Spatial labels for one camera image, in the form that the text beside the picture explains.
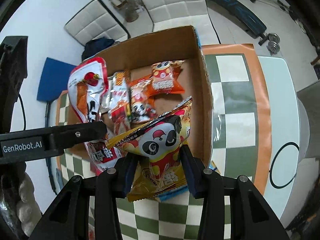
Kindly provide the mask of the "red white snack packet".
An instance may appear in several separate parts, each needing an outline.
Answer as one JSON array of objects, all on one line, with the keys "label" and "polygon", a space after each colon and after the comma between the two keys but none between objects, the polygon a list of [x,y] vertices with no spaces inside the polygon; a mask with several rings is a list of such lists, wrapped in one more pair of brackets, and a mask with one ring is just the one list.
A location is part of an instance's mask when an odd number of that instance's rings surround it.
[{"label": "red white snack packet", "polygon": [[[109,93],[106,62],[101,57],[92,57],[75,67],[67,84],[69,102],[81,123],[102,121],[105,110],[103,100]],[[85,142],[84,146],[92,163],[99,172],[114,167],[121,158],[120,150],[108,149],[108,139],[114,137],[109,127],[101,139]]]}]

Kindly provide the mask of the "yellow panda chip bag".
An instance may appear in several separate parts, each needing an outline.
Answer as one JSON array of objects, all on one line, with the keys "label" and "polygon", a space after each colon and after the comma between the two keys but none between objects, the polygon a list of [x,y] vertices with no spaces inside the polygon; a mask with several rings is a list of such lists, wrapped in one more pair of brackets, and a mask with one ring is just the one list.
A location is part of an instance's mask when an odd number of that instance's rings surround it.
[{"label": "yellow panda chip bag", "polygon": [[138,163],[127,195],[129,202],[156,198],[186,186],[178,153],[190,135],[192,103],[192,97],[188,97],[171,111],[107,141],[107,148],[115,147],[145,158]]}]

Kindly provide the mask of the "long blue biscuit packet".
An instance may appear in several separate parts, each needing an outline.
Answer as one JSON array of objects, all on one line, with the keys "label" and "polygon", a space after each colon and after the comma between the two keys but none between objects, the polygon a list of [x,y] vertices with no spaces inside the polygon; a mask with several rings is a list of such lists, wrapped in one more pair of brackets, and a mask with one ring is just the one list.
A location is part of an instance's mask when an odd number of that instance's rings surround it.
[{"label": "long blue biscuit packet", "polygon": [[[213,160],[210,161],[209,168],[212,169],[213,171],[217,172],[218,174],[221,174]],[[174,198],[174,197],[176,197],[182,193],[185,193],[187,191],[188,191],[187,185],[179,186],[178,188],[171,189],[167,192],[159,194],[157,197],[155,197],[155,200],[158,202],[164,202],[165,200],[169,200],[171,198]]]}]

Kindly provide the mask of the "checkered orange-edged table mat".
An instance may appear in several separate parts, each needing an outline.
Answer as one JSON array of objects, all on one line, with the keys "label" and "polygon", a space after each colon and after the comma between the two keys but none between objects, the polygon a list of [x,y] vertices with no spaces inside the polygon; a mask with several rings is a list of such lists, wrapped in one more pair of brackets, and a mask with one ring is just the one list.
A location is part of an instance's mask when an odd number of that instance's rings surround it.
[{"label": "checkered orange-edged table mat", "polygon": [[[246,175],[265,192],[272,152],[270,103],[263,71],[251,44],[199,46],[194,41],[121,42],[98,53],[109,74],[129,70],[133,79],[151,73],[151,65],[183,60],[178,77],[185,92],[156,97],[158,113],[191,96],[194,155],[213,161],[223,176]],[[158,202],[117,200],[124,239],[195,239],[202,200],[184,192]]]}]

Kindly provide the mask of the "blue floor mat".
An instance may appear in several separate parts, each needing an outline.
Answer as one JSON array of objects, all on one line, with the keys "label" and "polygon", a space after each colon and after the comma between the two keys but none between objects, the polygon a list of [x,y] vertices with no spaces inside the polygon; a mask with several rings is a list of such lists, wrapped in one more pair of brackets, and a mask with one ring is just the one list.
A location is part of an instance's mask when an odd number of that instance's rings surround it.
[{"label": "blue floor mat", "polygon": [[46,58],[38,87],[37,101],[56,100],[61,92],[67,89],[69,75],[75,67],[72,64]]}]

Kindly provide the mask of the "white orange spicy snack bag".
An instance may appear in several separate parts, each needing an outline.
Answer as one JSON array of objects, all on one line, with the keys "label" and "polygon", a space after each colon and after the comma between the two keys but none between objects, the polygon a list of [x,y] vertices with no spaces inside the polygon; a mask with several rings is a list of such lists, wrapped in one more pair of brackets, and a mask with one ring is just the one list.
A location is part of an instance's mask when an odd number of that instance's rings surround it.
[{"label": "white orange spicy snack bag", "polygon": [[114,134],[119,135],[131,129],[131,107],[126,73],[115,72],[108,80],[110,95],[107,113],[113,123]]}]

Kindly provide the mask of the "dark blue cloth bundle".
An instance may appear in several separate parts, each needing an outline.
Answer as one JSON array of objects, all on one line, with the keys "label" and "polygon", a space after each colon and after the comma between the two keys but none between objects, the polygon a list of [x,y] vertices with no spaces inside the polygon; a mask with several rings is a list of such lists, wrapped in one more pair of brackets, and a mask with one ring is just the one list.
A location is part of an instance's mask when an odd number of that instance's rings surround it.
[{"label": "dark blue cloth bundle", "polygon": [[114,45],[115,40],[106,37],[93,39],[85,44],[85,49],[81,55],[82,61],[94,56],[100,51]]}]

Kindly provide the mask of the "grey cushion right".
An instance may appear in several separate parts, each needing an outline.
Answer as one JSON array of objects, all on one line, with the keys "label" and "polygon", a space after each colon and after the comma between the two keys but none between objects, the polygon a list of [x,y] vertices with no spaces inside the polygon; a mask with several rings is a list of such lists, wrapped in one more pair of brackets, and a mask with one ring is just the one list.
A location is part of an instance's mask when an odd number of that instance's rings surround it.
[{"label": "grey cushion right", "polygon": [[319,157],[319,80],[297,92],[300,120],[299,160]]}]

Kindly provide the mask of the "orange panda snack bag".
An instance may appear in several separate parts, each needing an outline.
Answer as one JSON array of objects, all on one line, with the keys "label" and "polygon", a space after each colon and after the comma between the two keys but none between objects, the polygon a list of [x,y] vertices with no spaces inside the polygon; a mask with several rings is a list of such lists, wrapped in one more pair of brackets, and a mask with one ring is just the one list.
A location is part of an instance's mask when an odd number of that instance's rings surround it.
[{"label": "orange panda snack bag", "polygon": [[141,124],[157,116],[154,99],[149,97],[149,78],[141,78],[130,83],[131,122]]}]

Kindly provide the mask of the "white quilted chair left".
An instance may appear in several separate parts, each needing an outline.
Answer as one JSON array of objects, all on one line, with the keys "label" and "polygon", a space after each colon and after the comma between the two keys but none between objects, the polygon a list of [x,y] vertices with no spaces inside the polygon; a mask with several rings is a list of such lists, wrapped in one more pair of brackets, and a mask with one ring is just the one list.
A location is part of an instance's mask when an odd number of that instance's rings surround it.
[{"label": "white quilted chair left", "polygon": [[124,25],[102,0],[92,0],[64,26],[65,31],[81,45],[101,37],[122,42],[131,38]]}]

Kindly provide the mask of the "white quilted chair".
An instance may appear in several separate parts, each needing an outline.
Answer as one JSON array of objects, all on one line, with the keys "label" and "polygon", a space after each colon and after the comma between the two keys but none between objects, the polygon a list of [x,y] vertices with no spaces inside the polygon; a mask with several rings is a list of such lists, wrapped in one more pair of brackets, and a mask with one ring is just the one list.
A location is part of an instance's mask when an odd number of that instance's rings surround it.
[{"label": "white quilted chair", "polygon": [[192,25],[200,44],[219,44],[206,0],[142,0],[153,22],[153,31]]},{"label": "white quilted chair", "polygon": [[92,0],[64,26],[65,31],[81,45],[101,37],[122,42],[131,38],[124,25],[102,0]]}]

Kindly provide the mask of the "chrome dumbbell pair right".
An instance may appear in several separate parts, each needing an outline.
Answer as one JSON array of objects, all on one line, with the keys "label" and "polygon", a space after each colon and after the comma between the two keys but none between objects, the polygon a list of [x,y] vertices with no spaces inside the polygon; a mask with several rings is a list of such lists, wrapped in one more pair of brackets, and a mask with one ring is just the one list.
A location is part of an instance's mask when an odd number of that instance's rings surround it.
[{"label": "chrome dumbbell pair right", "polygon": [[271,55],[276,55],[280,51],[280,37],[277,34],[261,34],[258,44],[262,46],[265,42],[267,42],[266,48]]}]

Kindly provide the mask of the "brown cardboard box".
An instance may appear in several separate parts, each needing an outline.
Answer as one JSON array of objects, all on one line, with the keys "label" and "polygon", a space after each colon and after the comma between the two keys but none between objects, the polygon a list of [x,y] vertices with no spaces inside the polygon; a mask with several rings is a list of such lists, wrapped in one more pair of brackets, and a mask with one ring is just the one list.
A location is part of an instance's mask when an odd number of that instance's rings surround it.
[{"label": "brown cardboard box", "polygon": [[166,169],[177,159],[180,144],[208,163],[212,138],[212,93],[197,31],[176,27],[141,35],[100,51],[70,73],[67,91],[82,123],[103,121],[103,139],[84,144],[101,171],[113,167],[124,150],[106,147],[108,140],[170,112],[191,98],[179,132],[169,121],[133,139],[130,148]]}]

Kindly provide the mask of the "black blue workout bench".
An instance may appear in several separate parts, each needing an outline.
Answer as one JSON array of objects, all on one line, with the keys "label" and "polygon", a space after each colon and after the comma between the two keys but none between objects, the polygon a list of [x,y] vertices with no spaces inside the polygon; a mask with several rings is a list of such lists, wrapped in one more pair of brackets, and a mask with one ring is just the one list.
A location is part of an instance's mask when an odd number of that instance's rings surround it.
[{"label": "black blue workout bench", "polygon": [[266,25],[248,7],[238,0],[211,0],[226,9],[231,15],[244,24],[255,37],[265,38]]}]

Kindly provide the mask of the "white quilted chair centre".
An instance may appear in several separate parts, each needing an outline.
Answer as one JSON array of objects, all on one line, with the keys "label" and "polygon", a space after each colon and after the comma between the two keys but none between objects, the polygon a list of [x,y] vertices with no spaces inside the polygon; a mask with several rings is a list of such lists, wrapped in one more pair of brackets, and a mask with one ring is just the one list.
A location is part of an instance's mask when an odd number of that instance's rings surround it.
[{"label": "white quilted chair centre", "polygon": [[192,25],[200,44],[219,44],[206,0],[142,0],[153,22],[153,31]]}]

